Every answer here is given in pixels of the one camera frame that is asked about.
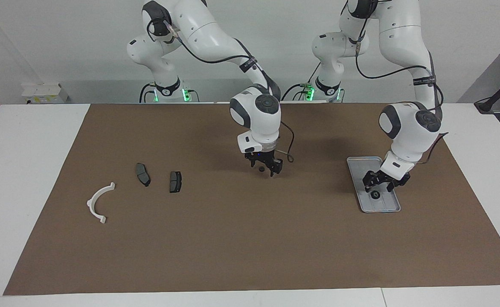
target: white robotic arm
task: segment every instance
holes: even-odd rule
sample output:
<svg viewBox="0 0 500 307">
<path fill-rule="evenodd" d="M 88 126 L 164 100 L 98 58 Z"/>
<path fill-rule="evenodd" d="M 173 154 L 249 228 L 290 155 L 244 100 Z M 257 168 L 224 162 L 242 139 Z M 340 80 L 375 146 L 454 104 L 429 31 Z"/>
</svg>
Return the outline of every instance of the white robotic arm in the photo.
<svg viewBox="0 0 500 307">
<path fill-rule="evenodd" d="M 340 32 L 325 33 L 313 41 L 313 53 L 320 60 L 314 80 L 317 97 L 334 101 L 343 74 L 340 58 L 358 57 L 369 46 L 366 26 L 369 19 L 379 19 L 379 47 L 390 62 L 408 70 L 413 77 L 416 100 L 385 107 L 379 126 L 392 139 L 381 169 L 364 177 L 367 191 L 381 183 L 388 190 L 404 185 L 409 171 L 438 138 L 442 110 L 437 97 L 433 61 L 422 41 L 418 0 L 348 0 L 340 14 Z M 382 78 L 394 74 L 366 78 Z"/>
<path fill-rule="evenodd" d="M 156 83 L 158 80 L 165 85 L 179 83 L 172 65 L 161 58 L 179 46 L 184 46 L 201 62 L 216 64 L 229 61 L 239 66 L 253 83 L 230 102 L 231 117 L 239 125 L 249 129 L 238 136 L 239 149 L 250 160 L 252 167 L 256 161 L 261 161 L 270 169 L 271 176 L 280 173 L 283 161 L 275 159 L 281 124 L 279 86 L 257 64 L 240 41 L 230 37 L 219 27 L 208 10 L 206 1 L 151 0 L 144 4 L 142 17 L 151 43 L 143 38 L 142 43 L 139 43 L 137 39 L 133 45 L 138 43 L 146 51 L 131 52 L 131 47 L 128 47 L 128 51 L 135 62 L 152 70 Z"/>
</svg>

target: white table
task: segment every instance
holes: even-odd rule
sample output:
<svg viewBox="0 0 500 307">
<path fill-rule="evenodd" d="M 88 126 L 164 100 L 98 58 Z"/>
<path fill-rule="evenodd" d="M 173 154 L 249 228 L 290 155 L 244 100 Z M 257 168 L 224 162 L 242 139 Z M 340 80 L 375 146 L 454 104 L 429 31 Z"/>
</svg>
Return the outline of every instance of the white table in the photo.
<svg viewBox="0 0 500 307">
<path fill-rule="evenodd" d="M 0 306 L 500 307 L 500 286 L 1 297 L 88 108 L 0 108 Z M 443 110 L 445 141 L 500 235 L 500 124 L 471 104 Z"/>
</svg>

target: metal tray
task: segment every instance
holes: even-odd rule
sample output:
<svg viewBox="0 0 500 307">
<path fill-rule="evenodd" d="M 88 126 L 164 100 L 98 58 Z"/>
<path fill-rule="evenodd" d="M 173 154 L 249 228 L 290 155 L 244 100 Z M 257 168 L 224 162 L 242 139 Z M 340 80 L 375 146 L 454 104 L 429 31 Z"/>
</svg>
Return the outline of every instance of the metal tray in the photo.
<svg viewBox="0 0 500 307">
<path fill-rule="evenodd" d="M 381 194 L 378 200 L 371 198 L 371 194 L 367 193 L 363 186 L 362 179 L 367 171 L 378 171 L 382 163 L 383 160 L 379 157 L 349 157 L 347 159 L 360 208 L 365 213 L 398 212 L 401 209 L 396 193 L 394 190 L 388 192 L 386 183 L 378 185 L 372 190 Z"/>
</svg>

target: brown mat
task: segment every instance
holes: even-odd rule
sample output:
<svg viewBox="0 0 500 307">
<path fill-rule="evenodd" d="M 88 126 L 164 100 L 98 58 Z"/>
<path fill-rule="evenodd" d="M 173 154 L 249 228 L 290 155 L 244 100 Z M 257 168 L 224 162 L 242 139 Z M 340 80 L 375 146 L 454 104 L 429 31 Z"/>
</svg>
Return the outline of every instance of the brown mat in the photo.
<svg viewBox="0 0 500 307">
<path fill-rule="evenodd" d="M 4 294 L 500 284 L 500 238 L 444 142 L 401 212 L 359 210 L 346 159 L 388 150 L 382 107 L 284 105 L 296 161 L 271 179 L 227 105 L 93 105 Z M 111 181 L 102 225 L 86 201 Z"/>
</svg>

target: black stand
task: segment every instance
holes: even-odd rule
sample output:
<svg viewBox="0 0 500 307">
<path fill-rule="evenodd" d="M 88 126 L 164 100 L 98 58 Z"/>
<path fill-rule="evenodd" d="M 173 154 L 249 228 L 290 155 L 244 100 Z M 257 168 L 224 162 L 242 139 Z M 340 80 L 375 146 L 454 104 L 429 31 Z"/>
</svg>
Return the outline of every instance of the black stand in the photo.
<svg viewBox="0 0 500 307">
<path fill-rule="evenodd" d="M 493 114 L 493 111 L 491 111 L 492 106 L 494 103 L 496 103 L 500 99 L 500 90 L 497 91 L 497 93 L 494 93 L 493 96 L 490 97 L 485 102 L 476 102 L 474 105 L 478 108 L 478 111 L 482 114 Z"/>
</svg>

